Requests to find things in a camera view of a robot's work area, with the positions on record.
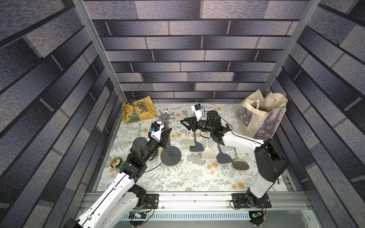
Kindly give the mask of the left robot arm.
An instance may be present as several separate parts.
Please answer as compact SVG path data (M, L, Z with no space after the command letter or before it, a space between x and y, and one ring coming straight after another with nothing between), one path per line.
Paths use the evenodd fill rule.
M146 190L136 184L147 171L146 162L153 159L159 148L166 148L172 129L154 122L144 137L136 138L130 154L113 183L76 220L69 219L65 228L112 228L135 207L144 205Z

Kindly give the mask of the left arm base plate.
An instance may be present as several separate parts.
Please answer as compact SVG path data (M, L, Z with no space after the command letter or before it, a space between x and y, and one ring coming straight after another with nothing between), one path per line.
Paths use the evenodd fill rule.
M157 209L159 194L146 194L139 198L136 209Z

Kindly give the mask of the green handle grey spoon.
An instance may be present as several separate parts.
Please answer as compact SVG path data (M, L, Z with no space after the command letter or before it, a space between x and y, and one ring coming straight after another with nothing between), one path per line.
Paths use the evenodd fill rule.
M246 171L250 168L245 160L239 158L236 148L234 148L234 156L235 158L232 160L232 166L234 169L239 171Z

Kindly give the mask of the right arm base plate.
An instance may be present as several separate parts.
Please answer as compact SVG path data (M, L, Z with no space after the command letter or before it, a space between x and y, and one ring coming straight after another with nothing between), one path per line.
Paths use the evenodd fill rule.
M267 193L261 198L255 197L253 194L233 193L231 195L233 207L235 209L268 209L272 208L271 201Z

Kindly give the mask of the green handle cream utensil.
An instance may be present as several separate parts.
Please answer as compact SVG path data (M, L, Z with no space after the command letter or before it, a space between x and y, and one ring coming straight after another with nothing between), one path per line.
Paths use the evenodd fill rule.
M194 140L189 138L189 130L186 130L186 137L181 140L181 144L184 146L195 146Z

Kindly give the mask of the grey utensil rack stand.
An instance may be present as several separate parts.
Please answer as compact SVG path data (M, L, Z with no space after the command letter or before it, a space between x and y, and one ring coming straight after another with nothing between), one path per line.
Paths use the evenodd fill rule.
M164 127L167 130L169 128L170 120L174 119L174 117L172 117L172 114L174 114L174 112L172 112L171 114L169 114L167 110L165 112L159 110L159 112L160 115L156 117L159 118L159 121L163 122ZM170 136L168 136L167 146L162 150L161 153L162 163L166 166L175 166L180 162L181 157L182 153L180 149L175 146L171 146L171 139Z

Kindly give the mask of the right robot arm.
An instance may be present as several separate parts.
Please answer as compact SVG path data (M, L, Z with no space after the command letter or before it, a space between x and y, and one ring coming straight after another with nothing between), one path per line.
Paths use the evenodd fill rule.
M221 124L221 116L217 111L208 111L206 120L201 117L201 110L195 116L180 121L190 131L200 130L210 133L210 137L218 144L230 146L255 156L258 175L253 185L246 191L245 205L257 208L265 201L268 190L275 184L288 167L284 152L273 139L258 140L232 131Z

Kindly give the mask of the green handle grey turner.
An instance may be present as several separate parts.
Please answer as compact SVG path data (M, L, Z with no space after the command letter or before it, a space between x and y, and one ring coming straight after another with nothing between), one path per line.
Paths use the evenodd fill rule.
M219 164L232 163L232 158L228 154L223 153L219 143L217 143L217 145L218 145L218 151L219 151L219 153L216 155L217 162Z

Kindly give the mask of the wooden handle white spatula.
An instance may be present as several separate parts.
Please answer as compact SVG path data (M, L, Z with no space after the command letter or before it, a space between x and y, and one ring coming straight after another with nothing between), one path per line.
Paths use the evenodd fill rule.
M210 148L209 146L209 139L205 139L205 148L201 153L201 157L203 160L216 160L216 154L215 152Z

